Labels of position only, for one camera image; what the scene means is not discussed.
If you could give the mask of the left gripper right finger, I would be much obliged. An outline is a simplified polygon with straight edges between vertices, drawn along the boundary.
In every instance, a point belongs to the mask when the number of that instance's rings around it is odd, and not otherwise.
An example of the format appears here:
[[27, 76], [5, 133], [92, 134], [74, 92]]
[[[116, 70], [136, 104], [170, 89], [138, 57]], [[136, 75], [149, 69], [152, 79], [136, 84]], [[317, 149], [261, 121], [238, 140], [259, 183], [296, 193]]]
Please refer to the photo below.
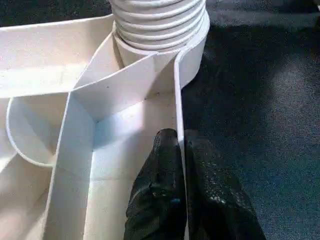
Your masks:
[[264, 240], [250, 198], [215, 145], [184, 132], [188, 232], [191, 240]]

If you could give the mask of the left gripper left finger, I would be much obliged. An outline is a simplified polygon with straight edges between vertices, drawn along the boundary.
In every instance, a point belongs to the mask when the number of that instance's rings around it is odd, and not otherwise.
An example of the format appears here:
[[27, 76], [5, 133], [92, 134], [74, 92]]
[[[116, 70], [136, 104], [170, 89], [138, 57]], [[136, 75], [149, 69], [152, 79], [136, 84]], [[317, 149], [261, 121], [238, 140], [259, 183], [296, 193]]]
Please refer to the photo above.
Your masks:
[[187, 222], [185, 179], [177, 132], [160, 130], [131, 189], [125, 240], [182, 240]]

